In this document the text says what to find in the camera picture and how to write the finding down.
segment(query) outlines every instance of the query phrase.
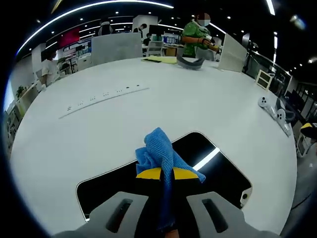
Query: blue microfiber towel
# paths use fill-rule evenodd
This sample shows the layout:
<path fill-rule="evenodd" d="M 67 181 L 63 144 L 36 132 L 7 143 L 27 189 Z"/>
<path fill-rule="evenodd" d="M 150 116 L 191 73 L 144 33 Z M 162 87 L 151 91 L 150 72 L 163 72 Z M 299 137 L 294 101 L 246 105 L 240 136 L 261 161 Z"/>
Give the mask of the blue microfiber towel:
<path fill-rule="evenodd" d="M 170 227 L 175 223 L 175 217 L 170 210 L 172 191 L 171 173 L 173 167 L 194 172 L 201 182 L 205 181 L 206 177 L 183 161 L 183 159 L 173 150 L 172 143 L 161 128 L 158 127 L 148 134 L 144 138 L 144 142 L 146 147 L 135 150 L 139 162 L 137 164 L 137 174 L 144 170 L 157 167 L 161 167 L 164 172 L 164 194 L 161 201 L 161 214 L 158 223 L 158 230 L 161 230 L 165 227 Z"/>

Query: ceiling light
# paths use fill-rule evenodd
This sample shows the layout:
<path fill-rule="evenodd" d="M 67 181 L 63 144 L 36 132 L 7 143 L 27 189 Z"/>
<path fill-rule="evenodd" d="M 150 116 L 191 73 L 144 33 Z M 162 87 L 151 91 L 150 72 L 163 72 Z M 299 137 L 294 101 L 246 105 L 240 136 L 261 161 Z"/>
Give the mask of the ceiling light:
<path fill-rule="evenodd" d="M 193 169 L 198 171 L 200 170 L 205 164 L 207 164 L 213 157 L 215 157 L 219 153 L 219 148 L 215 148 L 211 153 L 209 153 L 206 157 L 204 157 L 202 160 L 196 164 Z"/>
<path fill-rule="evenodd" d="M 274 36 L 274 48 L 277 49 L 277 37 L 276 36 Z"/>
<path fill-rule="evenodd" d="M 56 42 L 54 42 L 53 44 L 51 44 L 51 45 L 47 46 L 47 47 L 45 48 L 45 50 L 46 50 L 46 49 L 48 49 L 49 47 L 51 47 L 51 46 L 55 45 L 55 44 L 57 44 L 57 41 L 56 41 Z"/>
<path fill-rule="evenodd" d="M 177 30 L 183 30 L 183 28 L 179 28 L 179 27 L 175 27 L 175 26 L 169 26 L 169 25 L 163 25 L 163 24 L 158 24 L 158 26 L 165 26 L 165 27 L 174 28 L 174 29 L 177 29 Z"/>
<path fill-rule="evenodd" d="M 82 31 L 80 31 L 80 32 L 83 32 L 83 31 L 89 31 L 89 30 L 91 30 L 91 29 L 95 29 L 95 28 L 99 28 L 100 26 L 95 26 L 95 27 L 92 27 L 92 28 L 88 28 L 88 29 L 85 29 L 85 30 L 82 30 Z"/>
<path fill-rule="evenodd" d="M 275 11 L 274 11 L 274 7 L 273 7 L 273 3 L 272 0 L 266 0 L 269 12 L 275 16 Z"/>
<path fill-rule="evenodd" d="M 209 23 L 210 26 L 213 26 L 214 28 L 216 28 L 217 30 L 221 31 L 223 34 L 226 34 L 226 32 L 222 29 L 220 29 L 219 27 L 217 27 L 216 25 Z"/>
<path fill-rule="evenodd" d="M 51 21 L 49 21 L 48 23 L 46 23 L 44 26 L 42 26 L 41 28 L 39 28 L 37 31 L 35 31 L 22 45 L 21 47 L 19 48 L 19 50 L 17 51 L 17 53 L 15 55 L 17 55 L 21 49 L 23 47 L 25 47 L 25 45 L 33 38 L 35 37 L 39 32 L 41 32 L 44 28 L 48 27 L 49 25 L 51 25 L 52 23 L 56 22 L 57 20 L 69 15 L 69 14 L 72 14 L 74 12 L 77 12 L 77 11 L 80 11 L 82 9 L 85 9 L 85 8 L 89 8 L 89 7 L 93 7 L 93 6 L 97 6 L 97 5 L 102 5 L 102 4 L 110 4 L 110 3 L 118 3 L 118 2 L 136 2 L 136 3 L 146 3 L 146 4 L 152 4 L 152 5 L 158 5 L 158 6 L 162 6 L 162 7 L 167 7 L 167 8 L 171 8 L 173 9 L 174 7 L 173 6 L 170 6 L 170 5 L 166 5 L 166 4 L 162 4 L 162 3 L 158 3 L 158 2 L 153 2 L 153 1 L 145 1 L 145 0 L 108 0 L 108 1 L 101 1 L 101 2 L 95 2 L 95 3 L 92 3 L 92 4 L 88 4 L 88 5 L 85 5 L 85 6 L 81 6 L 81 7 L 78 7 L 78 8 L 75 8 L 75 9 L 72 9 L 71 11 L 68 11 L 66 13 L 63 13 L 62 15 L 59 15 L 58 17 L 52 19 Z"/>
<path fill-rule="evenodd" d="M 92 36 L 92 35 L 94 35 L 94 33 L 89 34 L 89 35 L 87 35 L 87 36 Z M 82 36 L 82 37 L 79 37 L 79 39 L 85 38 L 85 37 L 87 37 L 87 36 Z"/>

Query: yellow paper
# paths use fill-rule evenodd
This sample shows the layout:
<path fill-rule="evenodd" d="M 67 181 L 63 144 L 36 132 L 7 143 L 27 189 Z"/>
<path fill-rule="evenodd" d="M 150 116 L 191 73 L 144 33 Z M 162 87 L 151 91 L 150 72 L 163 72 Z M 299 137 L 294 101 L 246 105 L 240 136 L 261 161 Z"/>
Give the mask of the yellow paper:
<path fill-rule="evenodd" d="M 149 57 L 146 57 L 146 59 L 158 60 L 158 61 L 161 61 L 162 63 L 177 64 L 176 57 L 149 56 Z"/>

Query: black ceiling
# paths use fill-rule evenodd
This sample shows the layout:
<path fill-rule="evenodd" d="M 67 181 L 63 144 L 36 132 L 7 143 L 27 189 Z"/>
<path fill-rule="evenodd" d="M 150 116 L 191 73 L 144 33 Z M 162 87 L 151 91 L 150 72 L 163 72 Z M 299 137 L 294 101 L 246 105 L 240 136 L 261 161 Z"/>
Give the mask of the black ceiling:
<path fill-rule="evenodd" d="M 58 34 L 64 30 L 74 27 L 78 24 L 96 20 L 103 16 L 116 16 L 115 12 L 119 11 L 119 16 L 138 14 L 148 14 L 158 16 L 162 19 L 161 24 L 174 25 L 183 28 L 191 19 L 191 15 L 195 12 L 203 11 L 211 16 L 211 22 L 231 36 L 241 41 L 244 32 L 250 32 L 250 38 L 259 46 L 258 52 L 269 59 L 273 59 L 274 54 L 274 34 L 278 33 L 278 48 L 276 63 L 285 70 L 293 69 L 294 75 L 301 81 L 316 82 L 317 79 L 311 78 L 312 72 L 316 67 L 316 63 L 308 64 L 308 60 L 317 56 L 317 36 L 316 20 L 311 14 L 312 9 L 316 8 L 316 1 L 311 0 L 273 0 L 275 8 L 275 16 L 269 13 L 265 0 L 195 0 L 192 4 L 187 4 L 183 0 L 152 0 L 174 6 L 174 9 L 163 8 L 160 6 L 141 4 L 141 3 L 112 3 L 94 6 L 92 8 L 83 9 L 81 11 L 70 14 L 52 25 L 45 28 L 37 36 L 35 36 L 18 54 L 17 59 L 29 53 L 29 48 L 34 48 L 40 43 L 45 43 L 54 34 Z M 98 2 L 98 0 L 63 0 L 57 10 L 51 14 L 51 10 L 56 1 L 23 1 L 19 3 L 21 9 L 16 10 L 15 16 L 19 19 L 19 31 L 15 34 L 21 39 L 21 44 L 39 27 L 74 8 Z M 290 22 L 291 17 L 297 14 L 306 23 L 306 29 L 300 30 Z M 115 22 L 132 22 L 131 18 L 116 18 Z M 98 21 L 88 23 L 88 28 L 98 25 Z M 209 26 L 211 35 L 218 34 L 220 37 L 224 35 Z"/>

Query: white round table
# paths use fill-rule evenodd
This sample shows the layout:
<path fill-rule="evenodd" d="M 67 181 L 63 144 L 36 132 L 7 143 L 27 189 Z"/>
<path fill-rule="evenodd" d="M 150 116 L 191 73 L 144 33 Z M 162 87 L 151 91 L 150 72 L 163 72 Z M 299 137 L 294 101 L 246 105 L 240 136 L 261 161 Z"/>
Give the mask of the white round table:
<path fill-rule="evenodd" d="M 137 84 L 150 89 L 59 119 L 74 103 Z M 88 68 L 56 82 L 30 106 L 12 149 L 14 180 L 49 234 L 74 230 L 85 223 L 78 183 L 135 160 L 135 149 L 156 127 L 171 141 L 200 131 L 251 181 L 246 222 L 279 234 L 294 197 L 296 151 L 293 136 L 258 106 L 262 95 L 275 103 L 254 79 L 209 61 L 198 71 L 140 59 Z"/>

